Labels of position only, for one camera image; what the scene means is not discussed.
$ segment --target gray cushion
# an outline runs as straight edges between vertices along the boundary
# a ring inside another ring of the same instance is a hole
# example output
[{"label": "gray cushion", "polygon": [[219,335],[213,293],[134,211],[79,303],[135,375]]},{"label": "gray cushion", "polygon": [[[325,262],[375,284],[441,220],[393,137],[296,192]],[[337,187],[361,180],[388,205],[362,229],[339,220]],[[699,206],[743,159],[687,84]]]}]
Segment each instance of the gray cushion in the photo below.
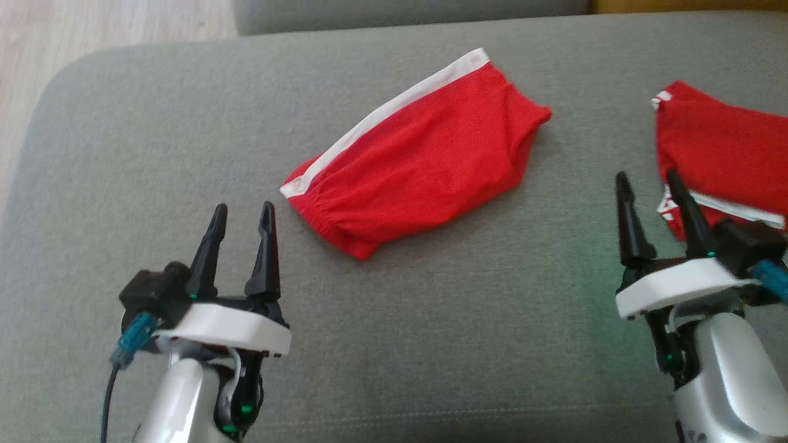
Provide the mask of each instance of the gray cushion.
[{"label": "gray cushion", "polygon": [[241,35],[584,14],[588,0],[233,0]]},{"label": "gray cushion", "polygon": [[[386,100],[476,47],[550,106],[523,183],[370,261],[341,254],[278,187]],[[682,79],[788,114],[788,15],[554,17],[137,47],[57,75],[32,119],[0,235],[0,429],[98,431],[117,294],[188,262],[229,205],[217,285],[241,293],[260,207],[278,208],[292,354],[266,361],[249,441],[673,441],[642,321],[616,315],[613,178],[655,212],[649,99]],[[785,310],[750,310],[782,376]],[[129,441],[165,369],[121,374],[110,433]]]}]

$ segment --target folded clothing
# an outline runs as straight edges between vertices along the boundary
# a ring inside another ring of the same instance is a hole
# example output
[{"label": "folded clothing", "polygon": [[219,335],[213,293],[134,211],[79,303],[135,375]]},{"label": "folded clothing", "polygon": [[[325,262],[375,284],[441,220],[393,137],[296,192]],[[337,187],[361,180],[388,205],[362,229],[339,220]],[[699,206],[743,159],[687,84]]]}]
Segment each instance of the folded clothing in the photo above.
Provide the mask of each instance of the folded clothing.
[{"label": "folded clothing", "polygon": [[367,259],[517,186],[550,115],[473,50],[377,108],[281,192],[320,236]]},{"label": "folded clothing", "polygon": [[[712,226],[732,218],[786,228],[788,117],[727,105],[681,81],[652,104],[663,181],[669,169],[678,170]],[[681,214],[667,186],[657,211],[684,240]]]}]

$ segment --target black cable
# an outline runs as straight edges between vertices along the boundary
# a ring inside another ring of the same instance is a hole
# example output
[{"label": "black cable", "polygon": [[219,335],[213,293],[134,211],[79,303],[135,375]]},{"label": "black cable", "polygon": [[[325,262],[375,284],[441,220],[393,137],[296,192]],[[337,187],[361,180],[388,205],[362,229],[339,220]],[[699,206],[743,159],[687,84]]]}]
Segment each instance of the black cable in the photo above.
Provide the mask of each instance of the black cable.
[{"label": "black cable", "polygon": [[260,389],[260,398],[257,400],[257,410],[262,408],[262,399],[266,396],[266,392],[262,390],[262,375],[257,378],[257,387]]},{"label": "black cable", "polygon": [[112,366],[110,372],[110,380],[106,383],[106,392],[104,393],[104,409],[101,413],[101,434],[98,437],[100,443],[106,443],[106,431],[110,426],[110,401],[112,400],[112,390],[115,387],[115,379],[117,372],[121,370],[118,365]]}]

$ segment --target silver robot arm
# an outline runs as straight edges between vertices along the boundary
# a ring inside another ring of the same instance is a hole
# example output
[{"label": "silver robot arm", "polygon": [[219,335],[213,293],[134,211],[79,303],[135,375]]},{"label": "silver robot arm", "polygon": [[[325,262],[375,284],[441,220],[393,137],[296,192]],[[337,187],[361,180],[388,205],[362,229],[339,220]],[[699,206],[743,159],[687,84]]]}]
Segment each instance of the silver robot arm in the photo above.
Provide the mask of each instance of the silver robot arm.
[{"label": "silver robot arm", "polygon": [[788,441],[788,393],[747,321],[711,315],[693,339],[700,371],[671,396],[685,441]]},{"label": "silver robot arm", "polygon": [[[674,379],[681,443],[787,442],[788,393],[744,319],[745,304],[785,296],[786,239],[761,222],[724,222],[712,231],[677,173],[668,174],[668,183],[687,231],[687,256],[680,259],[656,259],[626,174],[616,177],[626,267],[619,316],[643,316],[649,324],[657,366]],[[782,283],[752,278],[756,268],[774,270]]]},{"label": "silver robot arm", "polygon": [[291,333],[279,307],[279,262],[273,204],[266,202],[260,247],[244,296],[218,297],[214,276],[225,236],[219,205],[191,267],[172,262],[140,271],[121,292],[123,335],[110,362],[101,442],[114,376],[138,350],[169,357],[136,443],[240,443],[262,406],[262,361],[286,356]]}]

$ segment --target couch armrest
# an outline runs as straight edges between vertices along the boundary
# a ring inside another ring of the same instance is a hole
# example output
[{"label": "couch armrest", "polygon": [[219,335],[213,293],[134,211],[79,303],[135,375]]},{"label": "couch armrest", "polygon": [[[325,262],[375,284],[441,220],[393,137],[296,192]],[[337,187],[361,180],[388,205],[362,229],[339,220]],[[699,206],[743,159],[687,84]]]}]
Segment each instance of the couch armrest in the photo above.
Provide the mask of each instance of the couch armrest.
[{"label": "couch armrest", "polygon": [[588,0],[232,0],[240,35],[578,15]]}]

